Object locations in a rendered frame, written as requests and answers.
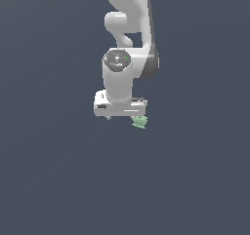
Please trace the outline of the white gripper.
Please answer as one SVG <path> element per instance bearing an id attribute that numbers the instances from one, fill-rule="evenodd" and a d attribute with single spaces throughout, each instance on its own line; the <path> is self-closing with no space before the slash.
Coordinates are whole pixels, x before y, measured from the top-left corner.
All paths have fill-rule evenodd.
<path id="1" fill-rule="evenodd" d="M 106 90 L 96 92 L 94 114 L 110 120 L 113 116 L 143 116 L 146 114 L 147 100 L 131 98 L 127 103 L 113 103 L 106 97 Z"/>

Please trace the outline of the small green object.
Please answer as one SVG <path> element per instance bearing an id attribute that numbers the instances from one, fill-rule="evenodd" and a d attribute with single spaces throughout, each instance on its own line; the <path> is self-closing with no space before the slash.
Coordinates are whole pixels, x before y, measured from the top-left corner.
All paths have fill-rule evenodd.
<path id="1" fill-rule="evenodd" d="M 133 126 L 137 128 L 144 129 L 147 123 L 146 116 L 135 116 L 133 118 Z"/>

